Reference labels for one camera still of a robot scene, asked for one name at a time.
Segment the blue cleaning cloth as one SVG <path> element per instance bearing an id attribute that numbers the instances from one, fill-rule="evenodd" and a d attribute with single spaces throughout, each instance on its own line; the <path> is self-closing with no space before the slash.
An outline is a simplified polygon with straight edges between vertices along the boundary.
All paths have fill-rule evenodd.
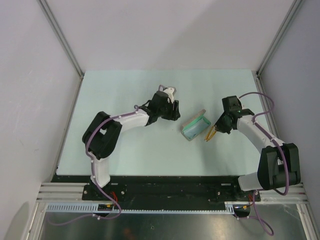
<path id="1" fill-rule="evenodd" d="M 187 139 L 192 140 L 203 130 L 205 130 L 208 126 L 209 125 L 201 119 L 198 122 L 192 124 L 190 127 L 183 130 L 182 132 Z"/>

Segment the grey glasses case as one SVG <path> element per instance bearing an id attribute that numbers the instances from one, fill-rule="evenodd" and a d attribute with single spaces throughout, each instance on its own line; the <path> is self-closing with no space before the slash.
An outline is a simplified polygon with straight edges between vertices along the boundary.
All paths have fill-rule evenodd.
<path id="1" fill-rule="evenodd" d="M 192 141 L 211 125 L 211 122 L 205 117 L 205 113 L 206 110 L 202 109 L 182 124 L 181 133 L 188 141 Z"/>

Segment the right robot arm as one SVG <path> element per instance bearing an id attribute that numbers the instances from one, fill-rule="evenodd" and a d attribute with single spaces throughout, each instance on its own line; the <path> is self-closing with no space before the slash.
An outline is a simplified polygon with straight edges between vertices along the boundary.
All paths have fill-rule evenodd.
<path id="1" fill-rule="evenodd" d="M 285 143 L 260 125 L 258 115 L 244 108 L 239 97 L 225 97 L 222 105 L 223 113 L 214 124 L 215 130 L 227 134 L 232 130 L 241 132 L 260 153 L 257 171 L 240 176 L 230 188 L 231 196 L 242 201 L 253 190 L 274 190 L 287 195 L 290 186 L 301 182 L 298 147 Z"/>

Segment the orange sunglasses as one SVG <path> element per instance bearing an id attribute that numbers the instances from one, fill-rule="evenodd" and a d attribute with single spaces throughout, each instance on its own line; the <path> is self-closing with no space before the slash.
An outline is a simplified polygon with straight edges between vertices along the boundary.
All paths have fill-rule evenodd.
<path id="1" fill-rule="evenodd" d="M 213 125 L 213 126 L 210 128 L 210 130 L 209 130 L 209 132 L 207 133 L 207 135 L 205 136 L 204 140 L 205 140 L 206 142 L 210 141 L 210 140 L 215 136 L 216 133 L 217 133 L 217 127 L 216 127 L 215 125 Z"/>

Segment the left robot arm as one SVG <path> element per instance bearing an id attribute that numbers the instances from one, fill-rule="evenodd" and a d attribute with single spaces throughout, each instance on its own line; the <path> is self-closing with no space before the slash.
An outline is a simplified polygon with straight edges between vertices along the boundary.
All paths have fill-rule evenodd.
<path id="1" fill-rule="evenodd" d="M 145 104 L 134 106 L 134 111 L 110 116 L 103 111 L 97 113 L 82 136 L 85 153 L 91 162 L 91 180 L 95 184 L 93 194 L 100 200 L 110 196 L 111 188 L 108 157 L 116 148 L 121 133 L 137 127 L 146 127 L 158 118 L 176 121 L 180 118 L 176 89 L 163 85 Z"/>

